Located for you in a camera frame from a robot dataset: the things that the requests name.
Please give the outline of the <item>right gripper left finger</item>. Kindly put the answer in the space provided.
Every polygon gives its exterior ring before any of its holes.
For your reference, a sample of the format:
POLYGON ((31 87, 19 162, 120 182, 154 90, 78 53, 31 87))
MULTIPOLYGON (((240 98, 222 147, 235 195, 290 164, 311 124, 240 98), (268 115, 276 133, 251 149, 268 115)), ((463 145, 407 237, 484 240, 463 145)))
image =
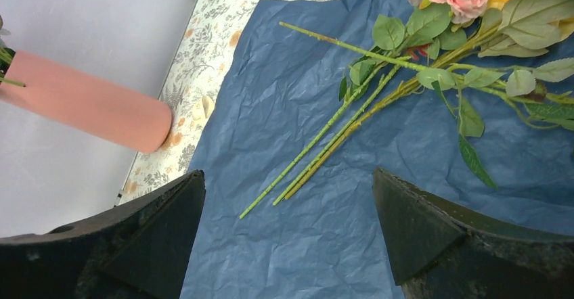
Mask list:
POLYGON ((206 196, 193 170, 52 231, 1 239, 2 298, 178 298, 206 196))

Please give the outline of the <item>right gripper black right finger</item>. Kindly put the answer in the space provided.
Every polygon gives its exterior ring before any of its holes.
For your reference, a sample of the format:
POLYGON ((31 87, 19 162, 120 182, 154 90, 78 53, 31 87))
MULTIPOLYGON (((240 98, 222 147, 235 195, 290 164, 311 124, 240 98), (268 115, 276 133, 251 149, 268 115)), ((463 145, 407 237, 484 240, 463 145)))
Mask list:
POLYGON ((406 298, 572 298, 573 238, 465 208, 377 168, 372 192, 406 298))

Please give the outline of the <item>pink ceramic vase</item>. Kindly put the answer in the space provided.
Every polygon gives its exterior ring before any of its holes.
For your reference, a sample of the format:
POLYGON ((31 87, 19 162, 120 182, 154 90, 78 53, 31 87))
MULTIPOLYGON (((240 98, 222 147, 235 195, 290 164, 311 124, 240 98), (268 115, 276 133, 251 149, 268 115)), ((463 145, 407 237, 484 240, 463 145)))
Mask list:
POLYGON ((1 80, 1 101, 147 154, 173 119, 163 101, 25 51, 1 80))

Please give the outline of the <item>flowers in vase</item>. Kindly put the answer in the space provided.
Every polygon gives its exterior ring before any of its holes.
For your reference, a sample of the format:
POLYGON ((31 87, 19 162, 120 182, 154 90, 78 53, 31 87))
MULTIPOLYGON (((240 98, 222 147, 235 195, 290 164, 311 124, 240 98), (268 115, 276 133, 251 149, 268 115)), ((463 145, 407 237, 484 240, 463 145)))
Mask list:
POLYGON ((1 82, 18 87, 25 87, 26 85, 24 83, 15 80, 10 80, 5 77, 7 71, 9 70, 9 67, 12 64, 12 60, 15 54, 16 52, 13 49, 5 47, 3 40, 1 40, 1 82))

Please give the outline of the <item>small cream ribbon scrap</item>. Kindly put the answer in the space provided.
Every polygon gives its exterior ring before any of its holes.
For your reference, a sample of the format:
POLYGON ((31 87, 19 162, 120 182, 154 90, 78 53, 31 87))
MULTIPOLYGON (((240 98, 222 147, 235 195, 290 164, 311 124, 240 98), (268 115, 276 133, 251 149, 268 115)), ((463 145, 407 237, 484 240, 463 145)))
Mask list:
POLYGON ((206 122, 211 117, 214 109, 215 109, 214 100, 208 95, 203 95, 201 99, 199 99, 192 106, 191 114, 194 122, 200 122, 200 121, 206 122))

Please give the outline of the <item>floral patterned table mat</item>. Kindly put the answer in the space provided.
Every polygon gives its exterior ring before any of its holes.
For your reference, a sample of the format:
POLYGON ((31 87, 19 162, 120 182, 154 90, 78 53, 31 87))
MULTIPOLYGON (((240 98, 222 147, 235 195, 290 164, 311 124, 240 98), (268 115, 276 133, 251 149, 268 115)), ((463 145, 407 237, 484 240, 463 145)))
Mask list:
POLYGON ((216 102, 236 45, 259 1, 197 0, 160 94, 172 109, 171 131, 158 151, 136 155, 116 197, 117 205, 150 193, 187 171, 208 122, 194 122, 192 106, 203 95, 216 102))

